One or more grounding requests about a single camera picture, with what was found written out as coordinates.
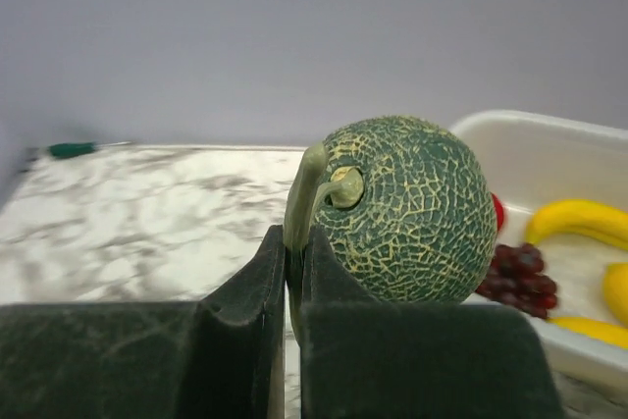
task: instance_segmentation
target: gray backdrop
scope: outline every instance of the gray backdrop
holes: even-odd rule
[[[627,35],[628,0],[0,0],[0,117],[40,145],[489,108],[628,128]]]

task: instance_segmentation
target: yellow fruit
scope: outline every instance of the yellow fruit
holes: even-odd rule
[[[561,317],[549,319],[557,326],[602,342],[628,348],[628,329],[588,318]]]
[[[528,221],[525,241],[572,233],[628,250],[628,213],[591,200],[559,200],[542,207]]]
[[[610,312],[628,327],[628,263],[606,267],[602,293]]]

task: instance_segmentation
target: screwdriver handle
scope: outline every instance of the screwdriver handle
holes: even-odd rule
[[[72,159],[91,154],[97,149],[95,142],[62,142],[48,147],[48,152],[55,159]]]

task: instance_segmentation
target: bunch of grapes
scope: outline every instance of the bunch of grapes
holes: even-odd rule
[[[543,273],[545,267],[541,252],[534,245],[500,244],[476,293],[535,318],[547,319],[549,311],[558,305],[558,286]]]

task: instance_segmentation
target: white marble surface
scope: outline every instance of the white marble surface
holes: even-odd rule
[[[0,213],[0,302],[204,296],[282,221],[300,155],[132,146],[67,161],[43,156]],[[286,336],[286,417],[296,419],[289,316]],[[556,381],[571,418],[628,418],[626,398]]]

